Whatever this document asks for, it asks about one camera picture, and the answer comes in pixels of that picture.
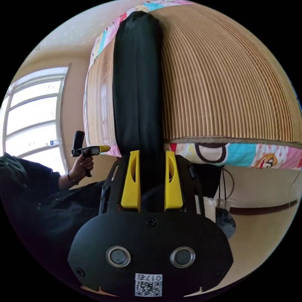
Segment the handheld device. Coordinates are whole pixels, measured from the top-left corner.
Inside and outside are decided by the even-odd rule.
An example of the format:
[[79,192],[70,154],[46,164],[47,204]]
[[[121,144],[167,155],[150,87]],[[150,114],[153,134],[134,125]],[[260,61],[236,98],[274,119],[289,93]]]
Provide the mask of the handheld device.
[[[79,157],[82,154],[85,158],[87,158],[90,156],[99,155],[100,153],[108,152],[110,150],[109,146],[90,146],[83,148],[84,137],[84,131],[78,130],[75,132],[71,150],[72,157]],[[91,177],[89,170],[86,170],[86,176]]]

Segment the yellow bracket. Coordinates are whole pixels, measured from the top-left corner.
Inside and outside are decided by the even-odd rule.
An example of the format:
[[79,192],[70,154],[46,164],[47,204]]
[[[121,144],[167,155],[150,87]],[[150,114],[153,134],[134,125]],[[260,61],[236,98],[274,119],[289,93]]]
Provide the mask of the yellow bracket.
[[125,209],[141,210],[139,150],[130,152],[121,205]]
[[165,211],[168,209],[181,209],[182,206],[182,190],[179,182],[175,153],[166,151]]

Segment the window pane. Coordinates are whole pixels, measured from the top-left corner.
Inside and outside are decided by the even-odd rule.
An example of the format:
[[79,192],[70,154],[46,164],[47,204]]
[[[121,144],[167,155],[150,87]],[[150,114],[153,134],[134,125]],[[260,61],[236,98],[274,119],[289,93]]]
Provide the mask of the window pane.
[[61,175],[65,174],[63,161],[58,147],[23,157],[23,159],[47,166],[54,172],[59,172]]
[[41,83],[24,88],[16,92],[13,96],[11,107],[19,104],[22,101],[28,100],[29,98],[35,98],[39,95],[58,93],[60,89],[61,81]]
[[8,97],[3,100],[3,103],[0,108],[0,156],[3,155],[3,126],[4,126],[4,116],[5,116],[5,110],[8,103]]
[[56,118],[57,97],[42,98],[26,103],[9,112],[7,132],[10,134],[21,128]]
[[20,132],[5,142],[6,152],[18,156],[37,148],[50,146],[57,139],[56,124],[48,124]]

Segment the hand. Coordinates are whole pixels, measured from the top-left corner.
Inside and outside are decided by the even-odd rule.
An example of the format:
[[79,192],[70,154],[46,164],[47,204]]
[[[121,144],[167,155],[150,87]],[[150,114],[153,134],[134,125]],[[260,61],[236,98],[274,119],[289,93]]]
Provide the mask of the hand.
[[70,179],[80,182],[86,176],[86,170],[93,169],[93,158],[85,158],[82,154],[76,159],[75,164],[69,172]]

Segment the screw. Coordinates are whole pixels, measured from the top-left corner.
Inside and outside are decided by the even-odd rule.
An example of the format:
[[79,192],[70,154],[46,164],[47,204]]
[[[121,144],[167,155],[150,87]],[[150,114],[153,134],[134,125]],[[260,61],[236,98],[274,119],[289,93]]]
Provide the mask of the screw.
[[152,217],[148,218],[146,223],[147,223],[147,226],[149,226],[149,227],[155,226],[156,225],[156,219],[152,218]]
[[80,277],[84,277],[85,276],[85,272],[81,269],[81,268],[79,268],[79,267],[77,267],[76,269],[75,269],[75,273],[78,275],[78,276],[80,276]]
[[216,274],[217,277],[222,277],[223,276],[223,270],[219,270]]

